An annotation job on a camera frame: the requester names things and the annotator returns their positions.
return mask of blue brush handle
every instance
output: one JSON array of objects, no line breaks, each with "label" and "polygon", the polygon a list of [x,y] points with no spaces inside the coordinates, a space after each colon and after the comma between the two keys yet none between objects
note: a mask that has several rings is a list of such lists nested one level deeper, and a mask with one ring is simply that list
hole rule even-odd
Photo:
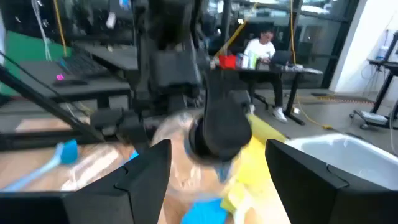
[{"label": "blue brush handle", "polygon": [[21,179],[15,181],[14,183],[8,185],[7,187],[3,188],[2,192],[16,192],[21,188],[25,187],[29,184],[32,180],[40,177],[41,175],[45,174],[46,172],[52,170],[54,167],[57,167],[61,163],[61,158],[58,156],[54,156],[48,163],[44,164],[44,166],[38,168],[37,170],[31,172],[29,175],[22,177]]}]

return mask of glass wall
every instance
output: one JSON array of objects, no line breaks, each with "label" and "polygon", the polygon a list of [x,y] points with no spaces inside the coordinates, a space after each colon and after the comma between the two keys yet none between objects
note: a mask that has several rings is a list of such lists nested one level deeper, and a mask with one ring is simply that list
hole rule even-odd
[{"label": "glass wall", "polygon": [[[231,37],[245,19],[248,22],[228,50],[232,53],[242,52],[247,42],[258,37],[259,30],[265,27],[274,31],[272,43],[276,50],[290,50],[292,16],[297,63],[324,72],[322,76],[305,76],[300,87],[328,88],[358,2],[359,0],[293,0],[293,13],[290,15],[290,0],[232,0],[228,36]],[[214,23],[211,39],[218,37],[217,44],[216,41],[211,42],[215,49],[224,42],[220,39],[223,8],[223,0],[210,0],[208,11],[213,12],[210,17]],[[286,87],[292,78],[284,77]]]}]

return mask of black pants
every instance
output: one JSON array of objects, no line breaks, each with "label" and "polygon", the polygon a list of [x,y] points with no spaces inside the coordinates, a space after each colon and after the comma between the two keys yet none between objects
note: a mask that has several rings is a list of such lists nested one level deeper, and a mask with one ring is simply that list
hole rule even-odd
[{"label": "black pants", "polygon": [[248,73],[241,73],[239,74],[240,79],[245,81],[249,85],[249,94],[251,97],[254,96],[254,92],[256,90],[256,86],[258,83],[265,83],[269,82],[274,87],[274,94],[275,94],[275,107],[282,107],[283,106],[283,86],[282,86],[282,75],[281,74],[266,74],[261,78],[252,79],[250,74]]}]

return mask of pink light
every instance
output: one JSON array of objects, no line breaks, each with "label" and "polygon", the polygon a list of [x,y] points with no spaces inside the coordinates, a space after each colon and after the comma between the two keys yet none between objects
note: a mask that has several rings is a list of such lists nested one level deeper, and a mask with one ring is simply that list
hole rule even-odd
[{"label": "pink light", "polygon": [[57,80],[64,80],[65,78],[63,77],[63,75],[62,74],[58,74],[57,75]]}]

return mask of yellow cable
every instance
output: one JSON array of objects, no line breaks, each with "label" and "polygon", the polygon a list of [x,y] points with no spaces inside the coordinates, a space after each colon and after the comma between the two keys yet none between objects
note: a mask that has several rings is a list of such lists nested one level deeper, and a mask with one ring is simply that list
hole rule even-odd
[{"label": "yellow cable", "polygon": [[[257,2],[254,3],[253,8],[255,9],[257,8]],[[236,29],[236,31],[234,32],[234,34],[231,36],[231,38],[229,38],[229,40],[219,49],[219,51],[217,51],[217,53],[214,55],[214,57],[217,57],[220,53],[222,53],[222,51],[224,49],[226,49],[234,40],[235,38],[239,35],[239,33],[241,32],[241,30],[243,29],[243,27],[246,25],[246,23],[248,22],[249,18],[244,19],[243,23]]]},{"label": "yellow cable", "polygon": [[64,54],[64,56],[67,56],[67,44],[65,43],[65,38],[63,38],[62,23],[61,23],[60,11],[58,10],[58,1],[57,0],[54,0],[54,7],[55,7],[55,13],[57,15],[58,28],[60,31],[61,41],[62,41],[62,45],[63,45],[63,54]]},{"label": "yellow cable", "polygon": [[[294,36],[293,36],[293,0],[290,0],[290,41],[292,42],[292,53],[293,53],[293,63],[296,64],[296,54],[295,54],[295,50],[294,50]],[[331,130],[333,129],[330,125],[322,125],[316,121],[314,121],[313,119],[311,119],[303,110],[302,105],[300,103],[300,97],[298,94],[296,94],[296,98],[297,98],[297,103],[298,106],[300,107],[301,112],[304,114],[304,116],[313,124],[319,125],[321,126],[323,129],[326,130]]]}]

